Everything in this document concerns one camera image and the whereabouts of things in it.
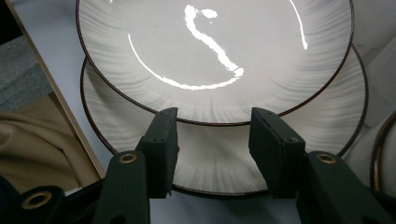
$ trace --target white plate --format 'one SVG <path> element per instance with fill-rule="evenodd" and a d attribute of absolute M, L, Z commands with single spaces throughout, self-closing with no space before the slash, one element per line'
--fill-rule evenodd
<path fill-rule="evenodd" d="M 123 97 L 187 122 L 286 114 L 322 91 L 352 37 L 349 0 L 78 0 L 95 70 Z"/>
<path fill-rule="evenodd" d="M 346 163 L 361 182 L 396 198 L 396 111 L 349 150 Z"/>
<path fill-rule="evenodd" d="M 92 127 L 114 152 L 134 149 L 154 115 L 112 90 L 84 63 L 82 100 Z M 355 51 L 340 74 L 313 101 L 283 119 L 306 141 L 306 150 L 343 153 L 356 137 L 366 108 L 365 74 Z M 208 194 L 241 195 L 266 190 L 248 152 L 249 125 L 210 127 L 177 124 L 174 184 Z"/>

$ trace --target white table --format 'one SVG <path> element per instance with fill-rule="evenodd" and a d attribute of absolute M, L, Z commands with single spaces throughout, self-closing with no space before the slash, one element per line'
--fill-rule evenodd
<path fill-rule="evenodd" d="M 395 1 L 375 1 L 379 5 L 380 2 L 391 7 L 371 10 L 374 3 L 369 0 L 360 0 L 359 5 L 355 6 L 355 39 L 358 49 L 364 51 L 363 60 L 366 63 L 375 58 L 370 43 L 375 40 L 375 47 L 378 47 L 378 38 L 372 33 L 366 35 L 367 31 L 375 31 L 377 35 L 382 32 L 380 35 L 387 37 L 380 42 L 382 49 L 396 35 L 396 29 L 393 29 L 396 20 L 392 16 L 396 8 Z M 7 4 L 35 50 L 52 88 L 98 173 L 104 176 L 112 154 L 93 131 L 80 100 L 79 79 L 85 55 L 78 40 L 76 1 L 7 0 Z M 395 32 L 384 32 L 387 30 L 384 24 L 381 27 L 370 26 L 368 21 L 378 16 L 386 18 L 393 27 L 391 31 Z M 165 200 L 150 200 L 150 207 L 151 223 L 300 223 L 294 200 L 272 200 L 269 195 L 250 199 L 217 200 L 174 192 Z"/>

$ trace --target ceramic plate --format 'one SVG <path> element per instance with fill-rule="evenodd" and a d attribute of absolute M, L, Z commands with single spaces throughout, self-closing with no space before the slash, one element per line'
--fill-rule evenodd
<path fill-rule="evenodd" d="M 84 63 L 81 95 L 96 133 L 113 152 L 134 149 L 154 118 L 112 90 Z M 356 137 L 365 114 L 366 81 L 355 51 L 339 76 L 313 101 L 283 119 L 306 141 L 306 150 L 343 153 Z M 249 125 L 213 127 L 177 124 L 174 185 L 217 195 L 244 195 L 267 187 L 248 152 Z"/>
<path fill-rule="evenodd" d="M 78 0 L 93 68 L 123 97 L 179 120 L 236 125 L 250 108 L 287 114 L 345 61 L 349 0 Z"/>
<path fill-rule="evenodd" d="M 396 198 L 396 111 L 364 134 L 346 163 L 365 186 Z"/>

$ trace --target brass grommet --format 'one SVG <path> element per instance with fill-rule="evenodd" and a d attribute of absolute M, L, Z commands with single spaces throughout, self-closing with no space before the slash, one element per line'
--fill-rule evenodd
<path fill-rule="evenodd" d="M 36 192 L 23 200 L 21 206 L 25 210 L 35 209 L 49 202 L 51 198 L 52 193 L 47 190 Z"/>
<path fill-rule="evenodd" d="M 120 163 L 129 163 L 133 162 L 137 159 L 136 155 L 133 153 L 127 153 L 125 155 L 122 155 L 119 159 Z"/>
<path fill-rule="evenodd" d="M 318 160 L 328 164 L 335 164 L 337 162 L 337 160 L 333 156 L 325 153 L 318 154 L 317 158 Z"/>

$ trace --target beige fabric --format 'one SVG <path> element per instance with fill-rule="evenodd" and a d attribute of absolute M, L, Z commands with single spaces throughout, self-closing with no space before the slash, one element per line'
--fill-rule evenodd
<path fill-rule="evenodd" d="M 100 178 L 53 93 L 0 111 L 0 175 L 20 193 L 47 185 L 70 190 Z"/>

